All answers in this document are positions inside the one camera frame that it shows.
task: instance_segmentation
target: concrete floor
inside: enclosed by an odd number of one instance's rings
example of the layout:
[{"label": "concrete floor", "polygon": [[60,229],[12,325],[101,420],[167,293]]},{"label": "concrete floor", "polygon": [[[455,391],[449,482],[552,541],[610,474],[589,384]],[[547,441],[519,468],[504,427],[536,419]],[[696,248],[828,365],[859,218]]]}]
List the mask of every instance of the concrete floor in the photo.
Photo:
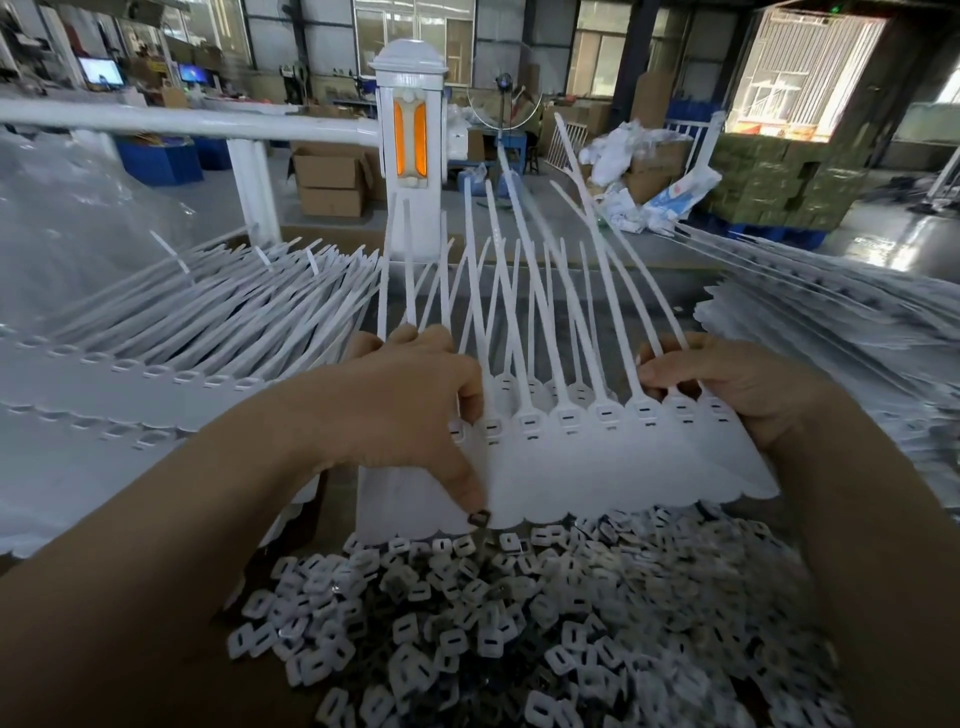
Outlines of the concrete floor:
[{"label": "concrete floor", "polygon": [[[384,229],[387,210],[384,204],[370,203],[366,215],[356,221],[345,218],[306,217],[300,212],[300,202],[293,179],[286,179],[289,153],[274,150],[269,159],[273,176],[276,206],[281,224],[324,225],[345,228],[361,227]],[[524,180],[537,195],[544,216],[559,236],[567,242],[587,239],[584,225],[566,203],[550,187],[550,180],[560,176],[545,164],[542,176],[527,176]],[[233,173],[205,172],[205,180],[181,187],[160,188],[197,212],[195,238],[202,241],[236,229],[243,224],[243,214],[237,196]],[[458,192],[443,193],[443,207],[447,211],[447,226],[451,233],[465,230],[463,198]],[[490,234],[491,225],[485,210],[474,213],[478,245]],[[508,240],[508,254],[517,238],[516,221],[510,210],[500,211],[500,226]],[[650,266],[679,269],[711,268],[712,261],[691,252],[683,246],[657,235],[630,235],[636,249]],[[830,234],[821,251],[826,255],[843,255],[864,260],[874,265],[910,271],[960,282],[960,220],[954,217],[933,217],[911,213],[904,206],[858,203],[853,206],[843,225]],[[577,246],[570,249],[571,260],[579,260]]]}]

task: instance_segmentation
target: computer monitor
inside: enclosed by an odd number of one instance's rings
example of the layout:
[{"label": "computer monitor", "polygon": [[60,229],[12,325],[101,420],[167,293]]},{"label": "computer monitor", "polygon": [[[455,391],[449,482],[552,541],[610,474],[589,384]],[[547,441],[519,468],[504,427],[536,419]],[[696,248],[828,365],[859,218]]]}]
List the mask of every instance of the computer monitor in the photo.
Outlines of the computer monitor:
[{"label": "computer monitor", "polygon": [[180,78],[186,84],[212,85],[210,74],[207,73],[206,69],[190,63],[180,64]]},{"label": "computer monitor", "polygon": [[123,85],[123,76],[120,75],[120,69],[117,68],[116,61],[112,59],[77,59],[80,62],[80,68],[84,71],[84,76],[90,84],[94,85]]}]

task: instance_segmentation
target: hand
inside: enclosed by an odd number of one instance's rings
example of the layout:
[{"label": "hand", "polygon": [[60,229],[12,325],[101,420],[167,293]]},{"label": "hand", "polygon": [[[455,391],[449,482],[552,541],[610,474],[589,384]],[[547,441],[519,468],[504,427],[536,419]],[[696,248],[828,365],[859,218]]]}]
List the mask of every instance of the hand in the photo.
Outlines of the hand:
[{"label": "hand", "polygon": [[683,351],[672,336],[660,339],[664,355],[640,349],[637,374],[652,394],[680,385],[695,396],[699,379],[740,415],[760,449],[772,447],[801,418],[837,397],[844,390],[821,372],[746,341],[718,339],[688,332],[690,349]]},{"label": "hand", "polygon": [[386,343],[361,331],[344,363],[291,377],[268,392],[282,400],[285,422],[302,433],[293,437],[308,443],[311,470],[337,463],[426,468],[474,513],[486,496],[448,423],[458,398],[464,420],[473,424],[483,415],[483,383],[480,364],[454,351],[441,326],[418,335],[405,324]]}]

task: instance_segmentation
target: stack of green boxes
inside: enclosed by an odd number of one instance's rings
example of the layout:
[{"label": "stack of green boxes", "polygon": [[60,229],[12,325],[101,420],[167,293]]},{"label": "stack of green boxes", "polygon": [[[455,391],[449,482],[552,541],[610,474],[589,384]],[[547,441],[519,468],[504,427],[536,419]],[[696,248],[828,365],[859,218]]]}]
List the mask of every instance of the stack of green boxes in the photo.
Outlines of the stack of green boxes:
[{"label": "stack of green boxes", "polygon": [[833,148],[756,134],[721,134],[710,166],[723,175],[702,205],[731,224],[833,230],[856,199],[863,170],[835,166]]}]

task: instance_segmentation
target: orange reflector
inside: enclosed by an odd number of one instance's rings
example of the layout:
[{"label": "orange reflector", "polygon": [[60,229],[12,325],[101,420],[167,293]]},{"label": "orange reflector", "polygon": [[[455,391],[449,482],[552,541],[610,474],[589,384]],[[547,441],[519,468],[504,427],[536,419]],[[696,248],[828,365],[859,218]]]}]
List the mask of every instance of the orange reflector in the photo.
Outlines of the orange reflector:
[{"label": "orange reflector", "polygon": [[426,104],[414,111],[414,147],[417,151],[417,174],[426,177]]},{"label": "orange reflector", "polygon": [[394,101],[394,143],[396,145],[396,175],[403,177],[407,171],[406,146],[403,138],[403,109]]}]

